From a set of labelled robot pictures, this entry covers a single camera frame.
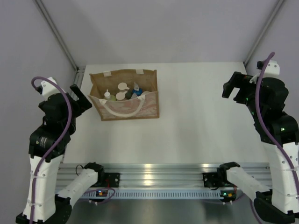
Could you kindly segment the burlap canvas tote bag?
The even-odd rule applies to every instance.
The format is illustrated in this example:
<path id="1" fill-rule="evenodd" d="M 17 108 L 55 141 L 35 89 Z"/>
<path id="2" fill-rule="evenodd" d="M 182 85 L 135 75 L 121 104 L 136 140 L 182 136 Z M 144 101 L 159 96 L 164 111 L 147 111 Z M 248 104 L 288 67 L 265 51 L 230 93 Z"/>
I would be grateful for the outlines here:
<path id="1" fill-rule="evenodd" d="M 156 70 L 123 69 L 90 74 L 92 88 L 88 95 L 102 121 L 159 118 L 159 97 Z M 132 94 L 134 82 L 143 92 L 136 98 L 124 101 L 108 101 L 104 93 L 108 89 L 112 95 L 119 92 L 118 84 L 126 83 L 127 94 Z"/>

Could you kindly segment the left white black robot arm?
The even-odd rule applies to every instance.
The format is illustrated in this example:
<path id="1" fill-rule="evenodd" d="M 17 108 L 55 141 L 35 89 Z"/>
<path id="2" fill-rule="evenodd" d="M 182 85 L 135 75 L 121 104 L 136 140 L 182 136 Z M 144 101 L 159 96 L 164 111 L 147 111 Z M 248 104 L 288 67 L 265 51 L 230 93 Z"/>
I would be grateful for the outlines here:
<path id="1" fill-rule="evenodd" d="M 42 84 L 38 92 L 45 101 L 39 108 L 45 113 L 43 123 L 29 138 L 31 165 L 30 187 L 24 211 L 16 217 L 18 224 L 65 224 L 74 204 L 91 187 L 101 186 L 106 176 L 102 165 L 88 163 L 66 188 L 55 192 L 58 168 L 71 135 L 76 131 L 76 118 L 92 107 L 77 85 L 70 89 L 77 100 L 50 84 Z"/>

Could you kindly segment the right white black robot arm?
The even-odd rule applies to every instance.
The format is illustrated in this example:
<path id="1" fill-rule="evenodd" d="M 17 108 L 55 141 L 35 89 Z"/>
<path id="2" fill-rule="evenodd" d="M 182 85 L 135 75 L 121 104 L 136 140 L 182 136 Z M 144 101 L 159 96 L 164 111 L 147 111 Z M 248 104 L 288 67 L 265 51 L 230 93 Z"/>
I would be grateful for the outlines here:
<path id="1" fill-rule="evenodd" d="M 254 120 L 269 161 L 272 186 L 267 187 L 236 162 L 221 164 L 217 179 L 222 185 L 235 185 L 252 202 L 265 222 L 292 224 L 299 218 L 299 125 L 283 111 L 288 89 L 283 81 L 266 77 L 261 81 L 259 99 L 252 76 L 234 72 L 223 85 L 223 98 L 234 88 L 239 91 L 234 101 L 246 105 Z"/>

